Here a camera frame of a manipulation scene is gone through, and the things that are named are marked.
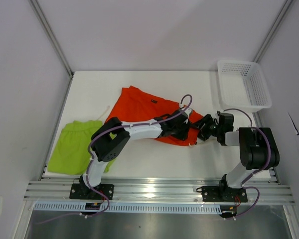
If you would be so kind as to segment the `orange shorts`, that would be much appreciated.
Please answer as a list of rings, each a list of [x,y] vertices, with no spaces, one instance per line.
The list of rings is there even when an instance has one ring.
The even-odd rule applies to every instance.
[[[139,88],[130,86],[128,88],[122,88],[121,95],[105,122],[112,117],[117,117],[120,121],[126,122],[147,121],[154,117],[172,114],[178,108],[179,103],[177,102],[148,94],[141,91]],[[197,122],[202,118],[202,115],[193,110],[189,119],[191,122]],[[177,146],[189,146],[196,144],[198,132],[197,129],[191,128],[187,140],[185,141],[176,139],[172,136],[156,140]]]

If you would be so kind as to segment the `lime green shorts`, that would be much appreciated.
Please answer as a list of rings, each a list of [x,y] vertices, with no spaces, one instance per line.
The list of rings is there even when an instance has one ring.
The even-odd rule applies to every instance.
[[[59,134],[47,163],[46,172],[66,176],[83,174],[90,161],[87,148],[91,136],[103,125],[101,119],[109,109],[110,107],[107,106],[97,117],[76,118],[67,123]]]

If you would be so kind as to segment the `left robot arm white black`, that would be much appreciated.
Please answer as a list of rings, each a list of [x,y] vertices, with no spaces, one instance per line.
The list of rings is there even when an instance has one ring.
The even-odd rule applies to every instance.
[[[128,141],[169,136],[185,141],[191,125],[189,118],[192,112],[192,108],[183,106],[171,115],[141,122],[125,122],[117,117],[110,118],[91,137],[88,145],[90,162],[79,179],[81,194],[87,199],[97,196],[106,166],[119,156]]]

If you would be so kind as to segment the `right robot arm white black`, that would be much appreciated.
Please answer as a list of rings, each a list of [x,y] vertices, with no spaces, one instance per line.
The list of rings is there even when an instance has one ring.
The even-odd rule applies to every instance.
[[[272,131],[268,127],[240,127],[234,130],[234,115],[218,112],[218,119],[211,115],[195,122],[198,138],[207,141],[211,136],[221,146],[239,147],[240,162],[229,173],[224,174],[217,186],[202,186],[196,189],[203,201],[229,201],[234,198],[246,201],[245,184],[256,174],[276,167],[280,162]]]

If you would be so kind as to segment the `white plastic perforated basket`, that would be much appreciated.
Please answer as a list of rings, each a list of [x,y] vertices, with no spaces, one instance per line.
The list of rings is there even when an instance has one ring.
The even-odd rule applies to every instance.
[[[237,108],[256,113],[272,106],[266,78],[256,62],[219,60],[218,89],[223,109]]]

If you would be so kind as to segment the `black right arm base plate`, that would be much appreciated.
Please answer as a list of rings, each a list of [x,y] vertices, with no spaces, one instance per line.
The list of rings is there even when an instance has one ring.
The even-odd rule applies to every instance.
[[[245,189],[233,189],[229,187],[221,188],[220,186],[201,186],[196,188],[196,192],[202,195],[204,202],[248,202]]]

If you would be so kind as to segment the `aluminium frame rail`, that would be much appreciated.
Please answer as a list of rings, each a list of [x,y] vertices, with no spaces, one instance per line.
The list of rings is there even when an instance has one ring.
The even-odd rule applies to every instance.
[[[69,201],[72,178],[43,178],[30,181],[24,200]],[[104,184],[114,185],[113,202],[121,203],[180,203],[193,204],[202,200],[196,188],[217,185],[217,180],[104,178]],[[260,192],[260,205],[294,205],[290,186],[276,181],[250,181],[246,184],[249,203]]]

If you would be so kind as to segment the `right corner aluminium post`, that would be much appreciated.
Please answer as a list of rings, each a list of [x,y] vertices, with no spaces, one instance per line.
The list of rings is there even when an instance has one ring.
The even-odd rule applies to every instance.
[[[257,53],[253,58],[253,62],[260,63],[272,41],[274,40],[276,34],[278,33],[280,27],[282,26],[284,20],[288,16],[293,5],[296,3],[296,0],[285,0],[282,7],[280,8],[275,20],[273,21],[269,31],[267,32],[264,40],[262,41]]]

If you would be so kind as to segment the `corner aluminium post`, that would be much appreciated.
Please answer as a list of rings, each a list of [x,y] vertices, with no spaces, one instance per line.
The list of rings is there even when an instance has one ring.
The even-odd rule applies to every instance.
[[[65,71],[67,74],[72,77],[73,76],[73,71],[70,67],[70,64],[68,63],[64,52],[52,30],[52,27],[50,26],[47,17],[45,16],[40,3],[38,0],[29,0],[28,1],[32,10],[34,11],[34,14],[36,15],[41,27],[43,28],[52,48],[54,49],[57,57],[59,58],[61,64],[63,65]]]
[[[257,53],[253,58],[253,62],[260,63],[272,41],[274,40],[276,34],[278,33],[280,27],[282,26],[284,20],[288,16],[293,5],[296,3],[296,0],[285,0],[282,7],[280,8],[275,20],[273,21],[269,31],[267,32],[264,40],[262,41]]]

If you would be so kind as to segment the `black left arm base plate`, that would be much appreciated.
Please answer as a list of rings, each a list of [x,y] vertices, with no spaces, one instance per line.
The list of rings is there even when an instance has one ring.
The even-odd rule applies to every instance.
[[[113,184],[100,184],[95,188],[95,190],[105,195],[109,200],[113,199]],[[75,183],[71,186],[69,198],[73,200],[101,200],[104,197],[85,186],[85,184],[81,185],[79,183]]]

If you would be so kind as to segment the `left corner aluminium post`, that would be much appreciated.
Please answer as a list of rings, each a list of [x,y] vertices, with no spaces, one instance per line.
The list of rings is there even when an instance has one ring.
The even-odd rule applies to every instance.
[[[73,71],[70,67],[70,64],[68,63],[64,52],[52,30],[52,27],[50,26],[47,17],[45,16],[40,3],[38,0],[29,0],[28,1],[32,10],[34,11],[34,14],[36,15],[41,27],[43,28],[52,48],[54,49],[57,57],[59,58],[61,64],[63,65],[65,71],[67,74],[72,77],[73,76]]]

